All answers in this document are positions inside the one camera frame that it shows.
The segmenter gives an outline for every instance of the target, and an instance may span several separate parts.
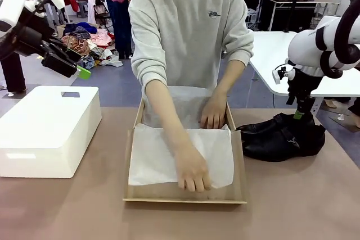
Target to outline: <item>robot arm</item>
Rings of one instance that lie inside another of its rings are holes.
[[[360,63],[360,0],[353,0],[341,18],[325,16],[315,30],[298,33],[289,46],[287,63],[294,68],[273,71],[276,83],[288,77],[289,99],[297,99],[298,115],[309,113],[311,92],[324,76],[338,79]]]
[[[53,36],[46,19],[44,5],[65,7],[64,0],[0,0],[0,61],[13,52],[23,56],[34,53],[43,57],[42,65],[71,77],[78,70],[80,78],[87,79],[90,72],[78,66],[80,55],[71,51]]]

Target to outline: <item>brown table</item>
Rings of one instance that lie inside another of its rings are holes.
[[[360,171],[329,133],[317,157],[245,159],[247,205],[124,203],[125,141],[136,112],[103,108],[72,179],[0,179],[0,240],[360,239]],[[280,110],[232,112],[240,125]]]

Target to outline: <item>open box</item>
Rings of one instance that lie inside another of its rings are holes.
[[[142,122],[145,102],[142,99],[134,128]],[[129,170],[131,152],[133,146],[134,129],[129,131],[126,156],[125,156],[125,181],[124,181],[124,201],[137,202],[182,202],[182,203],[227,203],[245,204],[247,203],[248,191],[246,189],[246,177],[244,167],[244,156],[242,154],[242,144],[240,131],[236,131],[230,108],[226,106],[226,124],[231,130],[231,145],[234,158],[233,183],[223,188],[211,189],[210,191],[189,192],[179,189],[178,183],[160,183],[151,185],[129,185]]]

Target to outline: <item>white table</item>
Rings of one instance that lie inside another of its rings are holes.
[[[250,64],[275,95],[287,96],[289,93],[287,78],[283,78],[280,84],[276,84],[272,71],[285,63],[287,49],[295,35],[295,32],[254,32],[254,57],[250,59]],[[356,69],[344,71],[340,79],[324,77],[319,87],[311,93],[312,97],[316,97],[312,108],[313,114],[316,115],[324,97],[360,97],[359,85],[360,71]]]
[[[292,1],[278,1],[278,0],[270,0],[272,2],[274,2],[274,8],[272,10],[272,15],[271,15],[271,22],[270,22],[270,26],[269,26],[269,31],[272,30],[272,25],[274,23],[274,17],[275,17],[275,12],[276,10],[288,10],[289,6],[285,6],[284,4],[291,4]],[[315,7],[312,6],[307,6],[307,4],[316,4]],[[335,4],[336,5],[336,11],[335,14],[338,11],[339,5],[341,4],[339,1],[334,1],[334,0],[314,0],[314,1],[297,1],[296,3],[296,9],[308,9],[308,8],[313,8],[314,10],[317,10],[317,6],[318,4],[325,4],[324,7],[324,11],[323,11],[323,15],[326,15],[327,13],[327,8],[329,6],[329,4]]]

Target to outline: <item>table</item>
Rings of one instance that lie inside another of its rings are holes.
[[[264,0],[259,0],[259,3],[258,3],[258,8],[256,9],[256,16],[257,16],[257,18],[256,18],[256,23],[259,21],[259,19],[260,19],[260,14],[261,14],[261,10],[262,10],[262,7],[263,7],[263,1]]]
[[[254,32],[254,56],[250,64],[264,81],[269,90],[279,96],[288,95],[287,78],[283,78],[280,84],[276,84],[272,77],[272,70],[284,64],[287,59],[287,50],[295,32],[284,33],[282,31]],[[324,97],[360,97],[360,71],[351,69],[344,71],[340,79],[324,77],[317,89],[312,93],[316,97],[312,112],[316,115]]]
[[[232,114],[241,125],[280,111]],[[1,240],[359,239],[360,171],[329,133],[316,157],[245,159],[247,205],[124,203],[125,141],[137,109],[102,113],[72,179],[0,179]]]
[[[283,4],[291,4],[292,1],[277,1],[277,0],[270,0],[272,2],[274,2],[274,8],[272,11],[272,16],[271,16],[271,21],[270,21],[270,27],[269,27],[269,31],[272,30],[272,24],[274,22],[274,16],[275,16],[275,12],[276,10],[279,10],[282,8]],[[301,9],[301,8],[313,8],[313,7],[308,7],[306,4],[316,4],[315,8],[317,7],[318,4],[325,4],[325,8],[324,8],[324,12],[323,14],[325,15],[327,12],[327,8],[329,4],[335,4],[336,5],[336,11],[335,14],[338,11],[339,5],[341,4],[338,1],[333,1],[333,0],[314,0],[314,1],[297,1],[296,3],[296,8],[297,9]]]

